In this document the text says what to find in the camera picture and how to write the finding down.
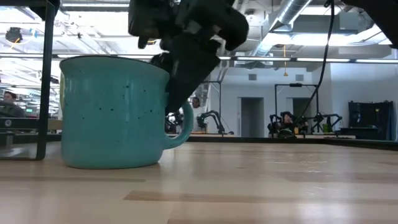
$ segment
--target workbench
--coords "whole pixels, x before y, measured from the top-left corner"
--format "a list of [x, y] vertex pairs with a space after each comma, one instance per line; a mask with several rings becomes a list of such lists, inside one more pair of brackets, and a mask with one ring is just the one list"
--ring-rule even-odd
[[0, 162], [1, 223], [398, 223], [398, 152], [189, 142], [154, 166], [81, 170], [47, 145]]

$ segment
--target black cable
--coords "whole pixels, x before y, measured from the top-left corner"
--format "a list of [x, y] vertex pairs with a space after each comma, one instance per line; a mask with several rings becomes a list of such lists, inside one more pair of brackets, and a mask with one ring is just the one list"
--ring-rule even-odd
[[331, 37], [331, 33], [333, 31], [333, 24], [335, 23], [335, 2], [334, 0], [327, 0], [327, 2], [324, 5], [325, 7], [331, 7], [331, 15], [330, 15], [330, 25], [329, 25], [329, 31], [328, 31], [328, 40], [325, 46], [325, 53], [323, 55], [323, 62], [322, 62], [322, 70], [321, 70], [321, 76], [319, 78], [319, 82], [317, 87], [315, 88], [314, 92], [311, 95], [311, 98], [309, 99], [305, 109], [303, 110], [303, 112], [301, 113], [301, 115], [299, 116], [299, 118], [301, 118], [302, 116], [304, 116], [305, 112], [308, 110], [308, 107], [310, 107], [311, 105], [311, 101], [313, 100], [313, 98], [315, 97], [316, 94], [318, 94], [318, 90], [319, 87], [322, 84], [322, 80], [323, 80], [323, 75], [325, 73], [325, 69], [326, 69], [326, 59], [328, 58], [328, 51], [329, 51], [329, 40]]

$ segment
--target exposed duct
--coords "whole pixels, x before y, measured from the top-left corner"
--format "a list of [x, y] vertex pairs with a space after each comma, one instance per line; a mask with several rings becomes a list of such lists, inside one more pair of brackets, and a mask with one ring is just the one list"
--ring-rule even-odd
[[291, 26], [294, 20], [298, 18], [300, 13], [311, 2], [312, 0], [283, 0], [278, 11], [267, 15], [262, 25], [263, 40], [251, 52], [251, 56], [266, 56], [274, 45], [272, 42], [267, 40], [267, 34], [276, 28]]

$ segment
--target mug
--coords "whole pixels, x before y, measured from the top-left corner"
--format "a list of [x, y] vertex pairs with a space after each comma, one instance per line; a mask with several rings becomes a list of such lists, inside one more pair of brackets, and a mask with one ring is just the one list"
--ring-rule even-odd
[[78, 56], [60, 62], [63, 74], [63, 161], [82, 169], [123, 169], [158, 162], [164, 149], [184, 143], [193, 111], [182, 106], [175, 138], [164, 132], [169, 74], [139, 60]]

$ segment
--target door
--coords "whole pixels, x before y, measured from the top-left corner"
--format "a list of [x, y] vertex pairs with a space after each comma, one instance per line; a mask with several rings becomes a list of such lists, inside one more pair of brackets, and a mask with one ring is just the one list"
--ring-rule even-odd
[[238, 121], [240, 121], [239, 133], [241, 137], [263, 138], [264, 137], [264, 99], [240, 98], [240, 119], [238, 118]]
[[[300, 116], [303, 113], [309, 100], [310, 100], [310, 98], [293, 98], [293, 111], [291, 111], [291, 112], [293, 112], [293, 114], [295, 116]], [[312, 114], [312, 112], [311, 112], [311, 105], [310, 105], [307, 108], [307, 110], [305, 111], [304, 116], [306, 118], [310, 118], [311, 114]], [[312, 120], [308, 120], [308, 125], [309, 125], [309, 127], [312, 126]]]

